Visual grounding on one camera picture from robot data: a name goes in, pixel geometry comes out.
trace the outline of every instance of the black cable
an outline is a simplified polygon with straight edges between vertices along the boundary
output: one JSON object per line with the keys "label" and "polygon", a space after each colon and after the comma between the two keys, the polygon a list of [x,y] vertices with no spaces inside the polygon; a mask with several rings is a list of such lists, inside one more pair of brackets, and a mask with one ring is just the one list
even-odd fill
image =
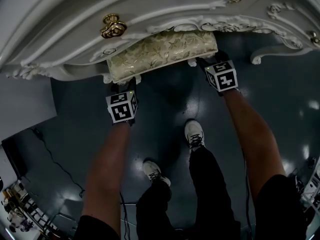
{"label": "black cable", "polygon": [[130,238],[130,226],[128,223],[128,214],[127,214],[127,208],[126,208],[126,203],[124,200],[124,197],[122,195],[122,192],[120,190],[120,197],[121,197],[121,202],[122,202],[122,206],[123,206],[123,210],[124,210],[124,239],[127,240],[127,236],[128,236],[128,240],[131,240]]}
{"label": "black cable", "polygon": [[243,161],[244,161],[244,169],[245,169],[245,187],[246,187],[246,202],[245,202],[245,215],[246,215],[246,222],[248,224],[249,228],[249,236],[250,239],[252,240],[252,228],[251,228],[251,223],[250,223],[250,218],[249,218],[249,200],[250,200],[250,191],[249,191],[249,180],[248,180],[248,168],[247,168],[247,163],[245,159],[245,153],[244,150],[242,149],[242,155],[243,155]]}
{"label": "black cable", "polygon": [[70,174],[70,172],[68,172],[66,169],[64,169],[64,168],[62,167],[62,165],[61,165],[60,163],[58,163],[58,162],[56,162],[56,161],[54,160],[54,157],[53,157],[53,155],[52,155],[52,152],[51,152],[50,149],[47,147],[47,144],[46,144],[46,142],[45,142],[45,140],[44,140],[44,135],[42,134],[42,132],[40,132],[37,128],[34,128],[34,129],[28,128],[28,129],[30,129],[30,130],[34,133],[34,135],[35,135],[40,141],[43,142],[45,149],[46,149],[46,150],[48,151],[48,153],[50,154],[50,158],[51,158],[52,162],[53,162],[55,165],[59,166],[59,167],[61,168],[61,170],[64,171],[64,172],[70,177],[70,179],[71,179],[71,181],[73,182],[73,184],[77,185],[77,186],[81,189],[81,192],[79,193],[79,196],[80,196],[81,198],[83,198],[83,193],[84,193],[86,190],[83,189],[82,186],[80,186],[78,183],[76,183],[76,182],[74,181],[74,178],[72,177],[72,175]]}
{"label": "black cable", "polygon": [[125,206],[133,206],[137,205],[137,202],[121,202],[120,205],[125,205]]}

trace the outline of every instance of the brass drawer knob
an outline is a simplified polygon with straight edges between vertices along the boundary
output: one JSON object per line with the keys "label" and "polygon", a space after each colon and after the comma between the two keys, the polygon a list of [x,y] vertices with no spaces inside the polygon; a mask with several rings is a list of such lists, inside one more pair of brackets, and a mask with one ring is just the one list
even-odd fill
{"label": "brass drawer knob", "polygon": [[314,44],[319,44],[320,43],[320,38],[317,37],[317,33],[314,32],[314,31],[310,31],[310,34],[311,34],[311,38],[310,38],[310,41]]}
{"label": "brass drawer knob", "polygon": [[117,14],[108,14],[103,18],[105,27],[100,29],[103,38],[113,38],[121,36],[127,29],[126,23],[119,21]]}

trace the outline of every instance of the reflective floor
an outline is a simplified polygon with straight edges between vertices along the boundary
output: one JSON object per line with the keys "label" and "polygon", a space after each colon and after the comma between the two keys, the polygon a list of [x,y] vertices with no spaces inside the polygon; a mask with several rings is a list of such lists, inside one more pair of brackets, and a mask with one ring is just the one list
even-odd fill
{"label": "reflective floor", "polygon": [[[296,57],[267,56],[261,65],[252,65],[249,57],[254,50],[276,42],[271,35],[217,33],[216,39],[218,48],[234,62],[239,89],[271,127],[285,171],[289,174],[300,169],[308,157],[318,158],[320,54],[314,51]],[[55,160],[82,186],[89,164],[111,127],[105,88],[100,76],[74,82],[52,80],[58,116],[37,126]],[[206,82],[204,73],[186,62],[148,72],[137,86],[137,97],[139,108],[131,129],[122,183],[125,201],[138,201],[150,186],[142,163],[152,158],[171,180],[172,199],[167,214],[172,225],[193,225],[197,197],[189,174],[183,127],[187,119],[194,118],[202,125],[206,147],[220,165],[235,219],[245,230],[246,185],[241,147],[224,100]],[[30,130],[14,138],[28,168],[28,180],[23,182],[38,206],[51,216],[61,212],[78,220],[83,204],[80,189],[52,163],[43,143]],[[214,178],[208,188],[215,189]],[[133,205],[127,207],[128,220],[133,224],[135,209]],[[252,203],[249,215],[254,224]],[[131,239],[137,239],[134,226]]]}

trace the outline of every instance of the white sneaker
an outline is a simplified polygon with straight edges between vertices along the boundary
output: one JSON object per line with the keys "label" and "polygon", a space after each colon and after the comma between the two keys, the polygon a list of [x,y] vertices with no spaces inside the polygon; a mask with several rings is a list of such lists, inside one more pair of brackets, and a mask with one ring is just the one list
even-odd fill
{"label": "white sneaker", "polygon": [[196,120],[189,120],[184,126],[184,135],[189,143],[189,150],[196,151],[200,147],[205,147],[204,131],[200,123]]}
{"label": "white sneaker", "polygon": [[170,179],[162,176],[160,167],[155,162],[151,162],[151,161],[143,162],[143,171],[145,175],[148,176],[151,182],[154,182],[155,180],[160,180],[167,183],[168,186],[170,187],[171,185]]}

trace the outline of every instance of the floral upholstered cushion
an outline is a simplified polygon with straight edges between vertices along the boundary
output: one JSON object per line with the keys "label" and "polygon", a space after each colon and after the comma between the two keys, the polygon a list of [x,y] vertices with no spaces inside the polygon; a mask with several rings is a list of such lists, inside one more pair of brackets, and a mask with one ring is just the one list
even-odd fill
{"label": "floral upholstered cushion", "polygon": [[164,31],[149,36],[107,60],[114,83],[135,75],[218,51],[210,31]]}

